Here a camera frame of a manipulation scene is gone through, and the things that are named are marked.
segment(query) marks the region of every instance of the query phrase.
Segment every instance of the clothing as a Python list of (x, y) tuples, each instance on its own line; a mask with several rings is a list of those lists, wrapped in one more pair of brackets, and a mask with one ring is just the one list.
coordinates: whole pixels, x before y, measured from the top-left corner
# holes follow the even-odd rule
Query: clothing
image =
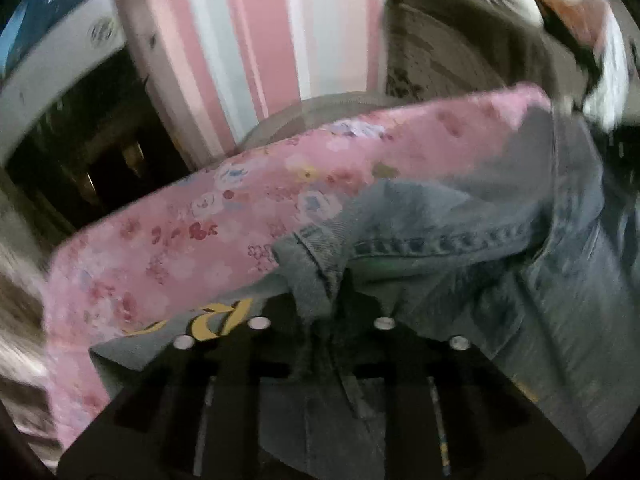
[[(382, 315), (420, 336), (463, 335), (478, 346), (591, 470), (640, 405), (638, 206), (603, 175), (582, 120), (532, 108), (500, 153), (472, 171), (379, 180), (335, 218), (277, 241), (279, 268), (271, 281), (239, 294), (259, 299), (288, 287), (311, 324), (335, 317), (348, 270), (353, 293), (371, 298)], [(343, 302), (347, 311), (349, 304)], [(119, 344), (133, 342), (95, 351), (126, 366), (132, 352), (120, 349), (118, 357)], [(340, 410), (335, 420), (349, 420), (335, 390), (286, 402), (282, 395), (290, 411), (302, 406), (305, 420), (317, 420), (309, 399), (315, 409), (324, 406), (327, 420)], [(282, 420), (295, 419), (283, 410)], [(325, 442), (347, 431), (318, 424)], [(348, 431), (363, 424), (357, 420)], [(367, 460), (381, 460), (374, 438), (380, 430), (366, 434)], [(261, 434), (261, 444), (285, 462), (295, 460), (277, 435)], [(334, 457), (320, 477), (357, 478), (350, 468), (364, 456), (360, 450), (348, 460)]]
[(416, 101), (539, 85), (581, 99), (574, 56), (544, 31), (482, 0), (386, 0), (386, 93)]
[(533, 106), (550, 105), (519, 86), (338, 121), (241, 153), (76, 234), (44, 291), (47, 391), (63, 446), (109, 400), (89, 347), (260, 280), (277, 266), (274, 240), (335, 216), (377, 179), (471, 171)]

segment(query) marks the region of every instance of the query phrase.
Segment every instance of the gray fabric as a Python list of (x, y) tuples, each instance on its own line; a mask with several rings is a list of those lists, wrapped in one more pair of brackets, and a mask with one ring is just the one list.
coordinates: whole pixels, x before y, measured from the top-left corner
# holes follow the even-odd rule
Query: gray fabric
[(472, 174), (379, 182), (274, 252), (307, 319), (332, 315), (349, 268), (418, 334), (467, 336), (591, 469), (640, 404), (637, 217), (583, 122), (534, 110)]
[(241, 151), (288, 139), (339, 119), (403, 104), (408, 102), (376, 92), (346, 92), (306, 99), (260, 121), (247, 134)]
[(481, 0), (387, 0), (386, 93), (424, 101), (517, 82), (580, 98), (585, 76), (544, 31)]

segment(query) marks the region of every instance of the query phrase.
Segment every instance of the floral pattern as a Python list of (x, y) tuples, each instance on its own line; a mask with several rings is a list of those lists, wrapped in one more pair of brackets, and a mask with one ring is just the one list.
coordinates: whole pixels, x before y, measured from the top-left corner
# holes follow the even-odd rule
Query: floral pattern
[(88, 348), (209, 304), (277, 266), (274, 240), (377, 178), (465, 173), (500, 152), (536, 87), (376, 111), (226, 160), (79, 232), (44, 291), (48, 391), (66, 447), (108, 402)]

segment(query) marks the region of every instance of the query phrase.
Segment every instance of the denim jacket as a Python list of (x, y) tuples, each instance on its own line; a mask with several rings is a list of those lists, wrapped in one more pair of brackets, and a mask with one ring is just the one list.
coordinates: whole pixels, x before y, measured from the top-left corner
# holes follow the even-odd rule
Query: denim jacket
[(463, 334), (592, 469), (640, 405), (638, 207), (585, 123), (530, 110), (465, 176), (379, 181), (276, 243), (299, 313), (330, 317), (346, 269), (419, 335)]

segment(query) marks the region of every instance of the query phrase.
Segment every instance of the pink stripe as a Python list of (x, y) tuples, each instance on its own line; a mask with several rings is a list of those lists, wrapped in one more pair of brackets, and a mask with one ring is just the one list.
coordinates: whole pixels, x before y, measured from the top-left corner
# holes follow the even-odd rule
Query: pink stripe
[(334, 27), (341, 39), (340, 88), (343, 92), (367, 88), (368, 8), (367, 0), (339, 0)]
[(367, 90), (378, 89), (382, 0), (367, 0)]
[(286, 0), (229, 0), (259, 119), (300, 101)]
[(226, 155), (232, 155), (236, 152), (236, 141), (226, 122), (225, 113), (220, 105), (218, 91), (213, 83), (213, 79), (209, 73), (207, 60), (200, 46), (200, 37), (193, 22), (193, 15), (189, 0), (169, 0), (173, 7), (177, 27), (184, 44), (184, 53), (187, 56), (193, 77), (200, 91), (202, 101), (204, 102), (207, 115), (211, 124), (218, 134), (220, 146)]

